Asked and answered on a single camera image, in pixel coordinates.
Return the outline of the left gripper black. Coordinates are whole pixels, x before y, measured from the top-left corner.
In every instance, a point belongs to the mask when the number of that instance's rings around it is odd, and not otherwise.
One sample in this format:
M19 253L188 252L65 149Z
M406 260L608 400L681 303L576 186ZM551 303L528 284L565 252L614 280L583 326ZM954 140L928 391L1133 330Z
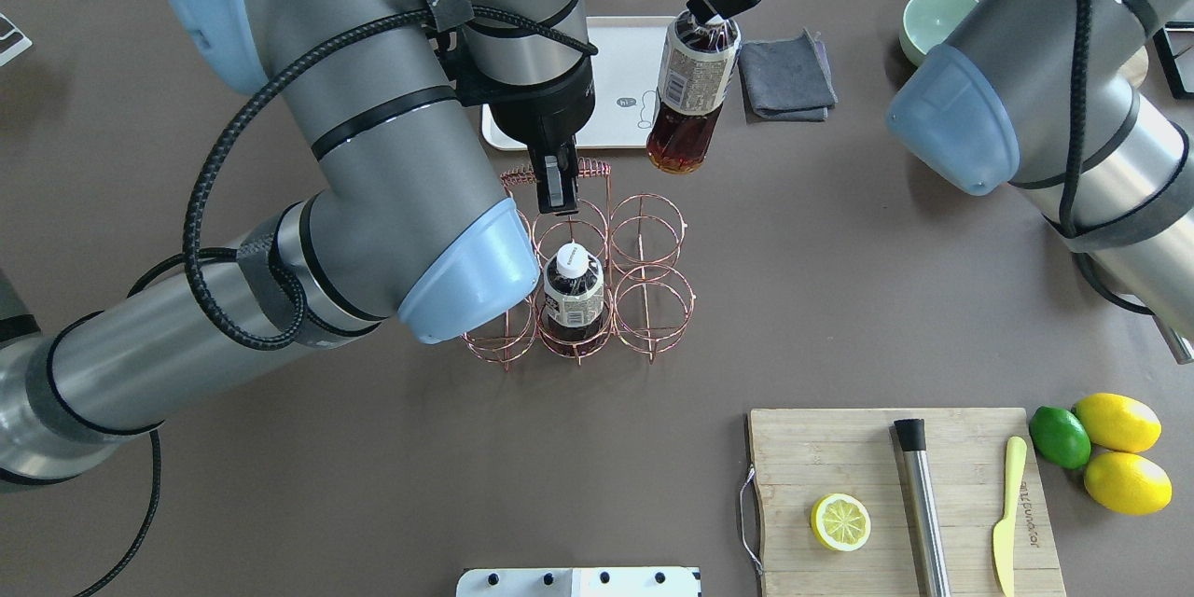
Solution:
M490 105L496 125L529 147L540 214L578 213L576 134L596 104L591 57L544 84L503 84L466 62L457 66L457 96L463 105Z

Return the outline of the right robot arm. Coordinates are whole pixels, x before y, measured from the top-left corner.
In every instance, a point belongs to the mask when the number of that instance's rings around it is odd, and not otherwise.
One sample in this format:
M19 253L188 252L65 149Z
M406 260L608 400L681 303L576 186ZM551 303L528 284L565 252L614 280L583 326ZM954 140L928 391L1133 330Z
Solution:
M1190 0L981 0L886 122L972 196L1017 187L1161 322L1190 338L1190 133L1120 73Z

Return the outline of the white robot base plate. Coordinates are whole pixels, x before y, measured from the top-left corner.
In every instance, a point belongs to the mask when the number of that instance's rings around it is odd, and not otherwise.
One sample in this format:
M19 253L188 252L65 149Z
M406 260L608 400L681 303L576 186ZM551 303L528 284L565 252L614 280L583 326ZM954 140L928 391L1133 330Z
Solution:
M698 568L607 566L475 568L460 576L456 596L701 596Z

